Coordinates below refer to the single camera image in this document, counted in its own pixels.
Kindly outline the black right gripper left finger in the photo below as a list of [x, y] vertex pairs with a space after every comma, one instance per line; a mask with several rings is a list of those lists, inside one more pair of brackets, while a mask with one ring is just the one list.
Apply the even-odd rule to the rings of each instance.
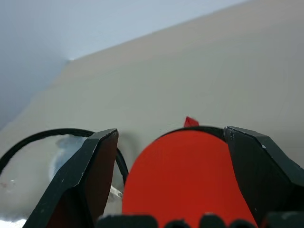
[[86, 140], [57, 171], [25, 223], [26, 228], [94, 228], [104, 213], [118, 160], [118, 130], [62, 128], [30, 137], [71, 134]]

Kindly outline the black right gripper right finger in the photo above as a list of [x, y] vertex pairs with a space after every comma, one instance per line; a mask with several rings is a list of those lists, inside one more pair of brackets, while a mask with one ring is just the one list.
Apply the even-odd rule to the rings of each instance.
[[261, 133], [224, 129], [241, 193], [260, 228], [304, 226], [304, 170]]

